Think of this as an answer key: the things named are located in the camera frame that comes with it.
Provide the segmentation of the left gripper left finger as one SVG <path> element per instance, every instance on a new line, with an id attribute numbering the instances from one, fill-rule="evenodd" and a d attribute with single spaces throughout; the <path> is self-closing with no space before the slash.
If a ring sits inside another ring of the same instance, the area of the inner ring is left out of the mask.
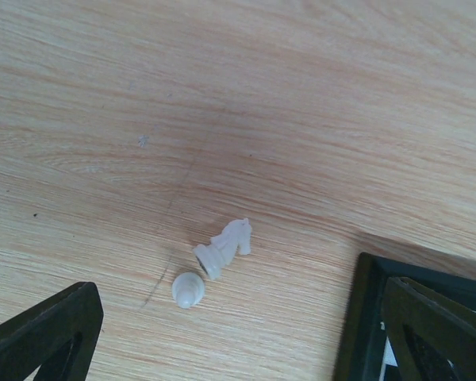
<path id="1" fill-rule="evenodd" d="M 0 380 L 84 380 L 102 328 L 92 282 L 77 282 L 0 325 Z"/>

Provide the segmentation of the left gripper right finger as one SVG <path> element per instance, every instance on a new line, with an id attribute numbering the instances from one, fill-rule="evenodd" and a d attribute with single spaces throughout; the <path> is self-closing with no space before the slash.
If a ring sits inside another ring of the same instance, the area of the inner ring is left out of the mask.
<path id="1" fill-rule="evenodd" d="M 476 313 L 412 279 L 387 280 L 386 335 L 403 380 L 476 380 Z"/>

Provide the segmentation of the white knight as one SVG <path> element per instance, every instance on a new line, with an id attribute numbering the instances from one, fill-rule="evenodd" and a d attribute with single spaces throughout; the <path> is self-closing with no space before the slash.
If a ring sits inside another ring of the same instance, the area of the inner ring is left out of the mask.
<path id="1" fill-rule="evenodd" d="M 220 234 L 211 237 L 209 244 L 198 244 L 193 249 L 203 271 L 210 280 L 221 276 L 236 254 L 251 253 L 252 227 L 247 218 L 230 221 Z"/>

